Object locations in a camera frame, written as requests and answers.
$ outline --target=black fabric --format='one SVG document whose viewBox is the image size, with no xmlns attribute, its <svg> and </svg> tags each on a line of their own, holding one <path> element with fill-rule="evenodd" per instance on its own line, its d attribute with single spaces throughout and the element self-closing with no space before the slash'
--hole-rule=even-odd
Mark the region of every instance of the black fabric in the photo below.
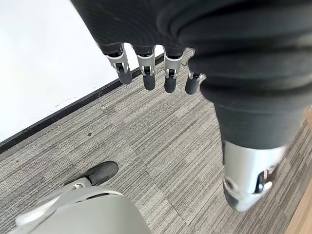
<svg viewBox="0 0 312 234">
<path fill-rule="evenodd" d="M 287 144 L 312 103 L 311 0 L 72 2 L 104 53 L 122 42 L 162 44 L 172 56 L 194 48 L 188 65 L 207 77 L 200 89 L 215 103 L 223 139 Z"/>
</svg>

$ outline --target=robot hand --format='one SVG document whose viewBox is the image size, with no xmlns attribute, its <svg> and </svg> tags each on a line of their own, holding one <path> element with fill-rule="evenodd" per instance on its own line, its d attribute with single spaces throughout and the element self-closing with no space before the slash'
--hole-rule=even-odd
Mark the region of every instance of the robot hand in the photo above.
<svg viewBox="0 0 312 234">
<path fill-rule="evenodd" d="M 276 167 L 312 102 L 312 3 L 249 0 L 72 0 L 124 84 L 132 80 L 123 43 L 132 44 L 144 86 L 155 87 L 154 46 L 164 47 L 165 90 L 176 87 L 185 47 L 186 91 L 215 105 L 224 193 L 238 211 L 273 184 Z"/>
</svg>

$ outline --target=striped carpet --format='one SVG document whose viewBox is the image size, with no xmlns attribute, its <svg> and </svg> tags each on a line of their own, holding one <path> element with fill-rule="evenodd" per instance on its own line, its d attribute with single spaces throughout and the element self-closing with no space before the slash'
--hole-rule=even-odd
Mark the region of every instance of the striped carpet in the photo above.
<svg viewBox="0 0 312 234">
<path fill-rule="evenodd" d="M 305 121 L 287 151 L 273 190 L 245 213 L 223 196 L 221 144 L 213 104 L 184 91 L 184 55 L 177 89 L 142 77 L 121 86 L 0 155 L 0 233 L 15 216 L 80 172 L 114 160 L 106 184 L 128 196 L 153 234 L 283 233 L 312 177 L 312 133 Z"/>
</svg>

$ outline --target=black fingertip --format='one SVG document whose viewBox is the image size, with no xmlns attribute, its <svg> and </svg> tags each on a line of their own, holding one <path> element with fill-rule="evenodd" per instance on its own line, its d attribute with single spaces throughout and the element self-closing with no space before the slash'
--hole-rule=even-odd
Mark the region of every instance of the black fingertip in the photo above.
<svg viewBox="0 0 312 234">
<path fill-rule="evenodd" d="M 144 87 L 147 90 L 153 90 L 155 88 L 155 75 L 146 74 L 143 76 Z"/>
<path fill-rule="evenodd" d="M 132 81 L 131 72 L 128 72 L 128 73 L 120 72 L 118 76 L 119 76 L 120 82 L 123 84 L 130 84 Z"/>
<path fill-rule="evenodd" d="M 199 80 L 187 78 L 185 92 L 189 95 L 194 94 L 199 86 Z"/>
<path fill-rule="evenodd" d="M 168 79 L 165 78 L 165 90 L 167 93 L 171 94 L 176 89 L 176 79 L 169 77 Z"/>
</svg>

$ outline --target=white wall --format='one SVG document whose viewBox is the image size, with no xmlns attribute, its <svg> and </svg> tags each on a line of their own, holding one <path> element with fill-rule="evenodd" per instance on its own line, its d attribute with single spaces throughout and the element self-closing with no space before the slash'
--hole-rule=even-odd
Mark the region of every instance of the white wall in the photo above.
<svg viewBox="0 0 312 234">
<path fill-rule="evenodd" d="M 0 1 L 0 142 L 117 78 L 69 0 Z"/>
</svg>

